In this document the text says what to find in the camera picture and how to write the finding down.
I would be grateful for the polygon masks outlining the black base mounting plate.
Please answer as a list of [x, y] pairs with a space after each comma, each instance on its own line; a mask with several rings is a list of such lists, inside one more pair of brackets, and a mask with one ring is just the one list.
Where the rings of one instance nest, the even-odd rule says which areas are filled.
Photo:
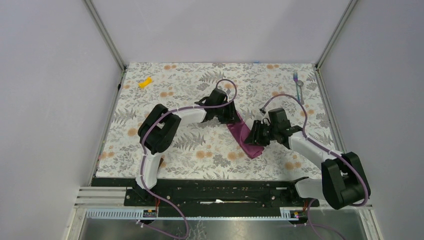
[[124, 206], [197, 212], [294, 208], [302, 211], [311, 199], [288, 200], [290, 181], [158, 179], [149, 194], [139, 186], [126, 190]]

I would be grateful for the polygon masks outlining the purple cloth napkin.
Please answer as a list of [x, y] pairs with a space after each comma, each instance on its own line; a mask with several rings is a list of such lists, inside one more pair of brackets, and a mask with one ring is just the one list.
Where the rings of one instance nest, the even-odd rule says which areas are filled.
[[239, 122], [236, 123], [230, 123], [227, 124], [227, 128], [235, 141], [238, 143], [238, 145], [241, 147], [241, 149], [244, 151], [244, 153], [250, 158], [254, 159], [258, 156], [260, 156], [263, 151], [263, 146], [257, 146], [257, 145], [249, 145], [245, 143], [245, 140], [249, 136], [251, 129], [246, 125], [243, 118], [240, 116], [240, 114], [237, 112], [237, 116], [240, 119]]

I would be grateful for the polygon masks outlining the brown rectangular block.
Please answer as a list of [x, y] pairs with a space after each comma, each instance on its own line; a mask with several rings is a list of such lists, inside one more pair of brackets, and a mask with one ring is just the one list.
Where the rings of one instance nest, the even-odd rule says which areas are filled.
[[166, 167], [166, 163], [164, 162], [164, 159], [161, 158], [159, 161], [158, 169], [165, 168], [165, 167]]

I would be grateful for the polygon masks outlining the silver spoon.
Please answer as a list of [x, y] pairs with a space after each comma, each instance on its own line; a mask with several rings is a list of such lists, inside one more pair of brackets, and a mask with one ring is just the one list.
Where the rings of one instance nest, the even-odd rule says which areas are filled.
[[304, 83], [301, 80], [298, 80], [296, 82], [296, 85], [297, 85], [298, 92], [299, 92], [299, 101], [302, 105], [304, 105], [305, 102], [304, 102], [303, 89], [302, 89], [302, 87], [304, 86]]

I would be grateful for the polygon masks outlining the floral patterned table mat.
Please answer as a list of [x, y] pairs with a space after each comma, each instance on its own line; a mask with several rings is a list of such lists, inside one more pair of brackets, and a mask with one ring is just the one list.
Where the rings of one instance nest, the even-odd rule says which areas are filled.
[[[293, 73], [303, 82], [304, 104], [298, 101]], [[147, 77], [146, 88], [138, 84]], [[143, 149], [138, 129], [154, 106], [169, 109], [192, 106], [218, 87], [251, 126], [263, 117], [260, 108], [283, 108], [292, 125], [306, 124], [306, 132], [334, 149], [335, 143], [313, 65], [310, 63], [136, 63], [129, 64], [114, 117], [99, 156], [96, 177], [134, 178]], [[320, 170], [302, 155], [275, 141], [263, 153], [249, 158], [217, 119], [180, 126], [159, 178], [225, 180], [318, 179]]]

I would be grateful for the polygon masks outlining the iridescent fork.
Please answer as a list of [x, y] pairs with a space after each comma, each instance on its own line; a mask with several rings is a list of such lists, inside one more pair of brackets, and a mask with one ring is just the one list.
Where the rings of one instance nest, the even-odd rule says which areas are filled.
[[296, 70], [293, 72], [293, 81], [294, 81], [295, 86], [296, 86], [297, 99], [300, 102], [301, 101], [301, 91], [300, 91], [300, 86], [299, 86], [298, 72]]

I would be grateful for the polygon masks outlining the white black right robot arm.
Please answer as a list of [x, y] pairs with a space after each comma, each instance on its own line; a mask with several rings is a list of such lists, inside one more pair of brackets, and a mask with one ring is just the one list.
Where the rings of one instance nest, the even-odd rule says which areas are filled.
[[289, 183], [285, 197], [291, 205], [299, 206], [306, 199], [317, 199], [339, 210], [367, 203], [371, 190], [357, 154], [326, 148], [302, 127], [291, 125], [283, 108], [268, 113], [268, 118], [253, 122], [244, 143], [266, 147], [275, 141], [302, 155], [321, 171], [320, 179], [301, 177]]

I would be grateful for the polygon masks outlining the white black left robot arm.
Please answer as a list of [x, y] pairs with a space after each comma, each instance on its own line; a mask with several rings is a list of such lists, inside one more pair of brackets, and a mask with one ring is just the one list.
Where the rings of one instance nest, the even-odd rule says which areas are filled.
[[218, 88], [209, 96], [196, 101], [193, 106], [168, 109], [163, 104], [157, 104], [152, 109], [138, 129], [143, 154], [140, 170], [135, 178], [140, 186], [135, 197], [142, 205], [148, 206], [155, 200], [152, 188], [157, 184], [161, 156], [171, 146], [178, 128], [204, 123], [214, 118], [221, 124], [241, 122], [234, 99], [229, 99], [228, 95]]

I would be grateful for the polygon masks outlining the yellow plastic block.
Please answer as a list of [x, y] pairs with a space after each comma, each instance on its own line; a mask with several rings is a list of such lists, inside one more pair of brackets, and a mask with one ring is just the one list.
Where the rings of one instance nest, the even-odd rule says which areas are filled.
[[151, 77], [147, 77], [143, 82], [140, 82], [138, 84], [138, 87], [140, 89], [145, 89], [148, 85], [150, 85], [153, 82]]

